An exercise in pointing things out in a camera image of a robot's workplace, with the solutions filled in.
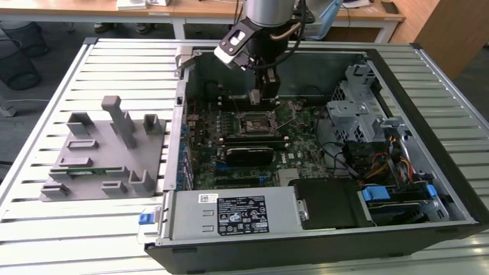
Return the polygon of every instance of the gray carpet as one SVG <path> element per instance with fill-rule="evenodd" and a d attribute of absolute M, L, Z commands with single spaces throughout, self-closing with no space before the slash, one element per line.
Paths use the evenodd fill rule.
<path fill-rule="evenodd" d="M 175 38 L 170 24 L 159 24 L 158 29 L 148 35 L 135 31 L 134 24 L 119 24 L 118 28 L 104 34 L 95 34 L 94 24 L 76 23 L 75 32 L 68 33 L 66 23 L 42 22 L 43 36 L 50 46 L 50 52 L 32 59 L 43 77 L 42 83 L 26 91 L 12 91 L 0 83 L 0 95 L 8 99 L 51 99 L 72 59 L 80 49 L 86 37 L 103 38 Z M 227 26 L 187 25 L 188 39 L 220 39 L 228 32 Z M 489 118 L 489 49 L 484 49 L 457 78 L 456 85 L 465 93 L 477 109 Z M 0 116 L 0 160 L 14 161 L 34 126 L 39 120 L 47 102 L 16 102 L 16 117 Z M 0 166 L 0 179 L 7 173 L 6 166 Z"/>

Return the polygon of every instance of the red wire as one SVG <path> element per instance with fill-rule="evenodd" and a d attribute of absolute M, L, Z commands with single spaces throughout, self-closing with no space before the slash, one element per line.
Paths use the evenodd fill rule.
<path fill-rule="evenodd" d="M 373 156 L 373 159 L 372 159 L 372 169 L 373 169 L 373 166 L 376 166 L 376 158 L 381 155 L 387 155 L 388 153 L 377 153 L 375 156 Z"/>

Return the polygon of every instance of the warning label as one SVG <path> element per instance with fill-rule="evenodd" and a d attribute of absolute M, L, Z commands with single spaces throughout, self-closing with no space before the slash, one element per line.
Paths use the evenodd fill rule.
<path fill-rule="evenodd" d="M 219 234 L 268 233 L 265 196 L 218 199 Z"/>

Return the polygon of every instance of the metal workbench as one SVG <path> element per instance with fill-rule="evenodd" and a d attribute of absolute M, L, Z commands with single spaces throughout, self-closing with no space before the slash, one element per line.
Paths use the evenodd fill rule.
<path fill-rule="evenodd" d="M 0 274 L 168 274 L 143 250 L 139 213 L 162 204 L 171 123 L 162 153 L 159 191 L 152 198 L 51 202 L 38 200 L 48 170 L 66 140 L 71 111 L 108 119 L 106 95 L 119 95 L 134 119 L 148 112 L 171 120 L 179 86 L 178 47 L 216 41 L 100 39 L 83 45 L 18 160 L 0 185 Z M 345 44 L 305 42 L 341 48 Z M 423 50 L 376 47 L 487 206 L 489 205 L 489 127 Z M 396 114 L 393 102 L 387 103 Z M 148 232 L 148 242 L 155 241 Z M 489 237 L 443 242 L 412 256 L 321 265 L 257 269 L 227 274 L 487 274 Z"/>

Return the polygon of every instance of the blue latch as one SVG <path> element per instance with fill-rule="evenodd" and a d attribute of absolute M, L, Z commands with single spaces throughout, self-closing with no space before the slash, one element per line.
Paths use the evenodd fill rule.
<path fill-rule="evenodd" d="M 388 189 L 384 186 L 368 186 L 364 190 L 361 190 L 361 194 L 367 202 L 391 199 Z"/>
<path fill-rule="evenodd" d="M 142 213 L 139 215 L 139 225 L 155 224 L 155 213 Z"/>
<path fill-rule="evenodd" d="M 268 176 L 260 176 L 259 179 L 260 179 L 260 185 L 264 185 L 265 184 L 265 180 L 267 180 Z"/>
<path fill-rule="evenodd" d="M 436 195 L 439 194 L 439 192 L 436 192 L 435 186 L 432 184 L 427 185 L 427 189 L 428 189 L 428 193 L 431 195 L 432 198 L 436 197 Z"/>

